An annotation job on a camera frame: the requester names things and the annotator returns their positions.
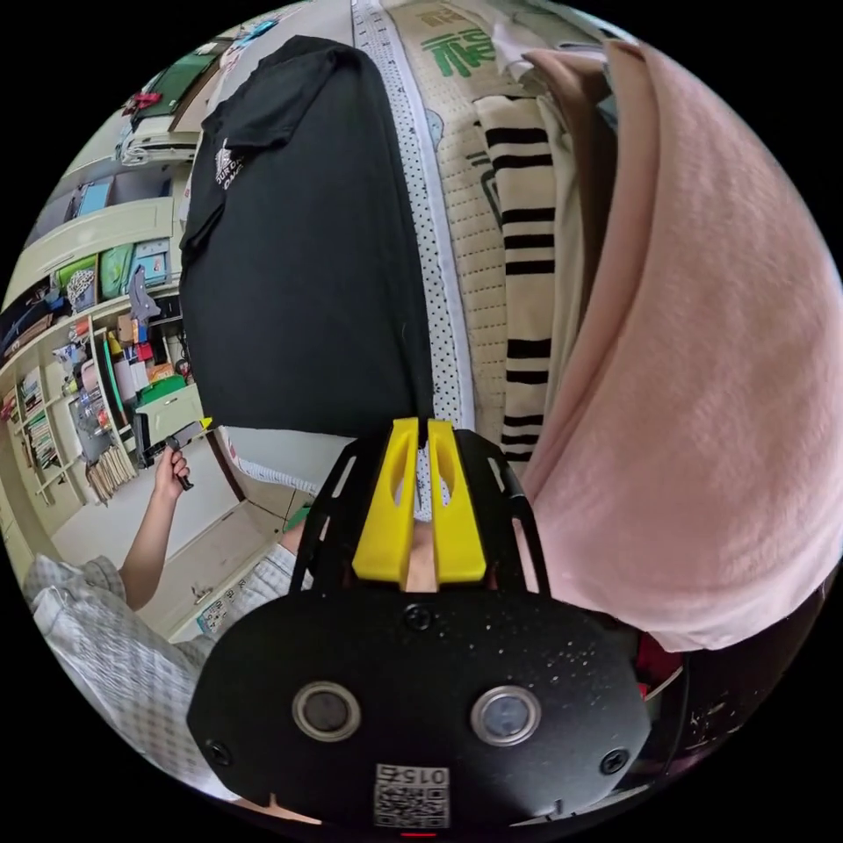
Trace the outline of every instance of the pink towel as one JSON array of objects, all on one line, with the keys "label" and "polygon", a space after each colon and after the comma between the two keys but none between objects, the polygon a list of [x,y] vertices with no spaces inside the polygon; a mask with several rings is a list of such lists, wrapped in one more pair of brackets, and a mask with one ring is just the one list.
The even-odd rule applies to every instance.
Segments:
[{"label": "pink towel", "polygon": [[[522,481],[555,597],[669,651],[717,649],[784,618],[839,559],[843,290],[746,124],[656,50],[607,49],[608,229]],[[550,81],[556,55],[528,58]]]}]

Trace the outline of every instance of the black border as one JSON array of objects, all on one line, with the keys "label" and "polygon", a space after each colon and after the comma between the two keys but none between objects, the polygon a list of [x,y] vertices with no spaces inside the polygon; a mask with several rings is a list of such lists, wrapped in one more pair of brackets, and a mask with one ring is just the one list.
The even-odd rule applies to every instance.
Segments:
[{"label": "black border", "polygon": [[[337,0],[346,4],[348,0]],[[265,6],[13,4],[4,50],[5,276],[32,221],[96,126],[161,67]],[[840,266],[839,57],[829,6],[579,4],[634,32],[700,76],[767,143],[800,190]],[[4,819],[45,837],[67,832],[238,835],[270,839],[158,773],[104,725],[49,652],[3,567],[6,612]],[[660,839],[816,829],[839,775],[839,589],[773,696],[727,746],[667,793],[586,837]],[[315,839],[334,839],[314,828]],[[277,832],[272,839],[282,839]]]}]

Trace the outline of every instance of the white logo print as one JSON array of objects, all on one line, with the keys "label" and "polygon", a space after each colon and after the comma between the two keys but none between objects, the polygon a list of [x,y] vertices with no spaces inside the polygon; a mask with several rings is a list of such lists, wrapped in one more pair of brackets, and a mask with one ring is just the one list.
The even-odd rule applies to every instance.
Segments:
[{"label": "white logo print", "polygon": [[222,147],[216,155],[217,184],[224,191],[228,190],[228,186],[243,167],[243,162],[239,158],[232,157],[231,150],[226,146],[227,143],[228,138],[222,141]]}]

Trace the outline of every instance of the red object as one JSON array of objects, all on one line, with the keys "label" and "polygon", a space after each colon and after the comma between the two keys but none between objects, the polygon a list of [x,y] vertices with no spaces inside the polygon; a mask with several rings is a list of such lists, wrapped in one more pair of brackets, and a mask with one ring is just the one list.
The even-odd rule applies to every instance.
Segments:
[{"label": "red object", "polygon": [[651,688],[670,679],[681,666],[682,654],[680,652],[666,652],[662,650],[655,638],[647,635],[646,632],[641,634],[635,669],[638,677],[646,679]]},{"label": "red object", "polygon": [[123,116],[127,114],[134,114],[141,109],[148,108],[150,105],[155,105],[161,99],[161,94],[144,94],[137,93],[126,103],[126,108],[123,109]]}]

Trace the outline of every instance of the black and white striped fabric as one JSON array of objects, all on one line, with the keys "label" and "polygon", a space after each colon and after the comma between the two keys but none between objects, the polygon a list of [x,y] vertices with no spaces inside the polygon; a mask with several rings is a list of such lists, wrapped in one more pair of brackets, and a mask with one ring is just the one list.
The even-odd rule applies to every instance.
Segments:
[{"label": "black and white striped fabric", "polygon": [[544,420],[553,331],[556,179],[535,99],[484,97],[475,106],[501,203],[508,334],[501,447],[517,470],[530,459]]}]

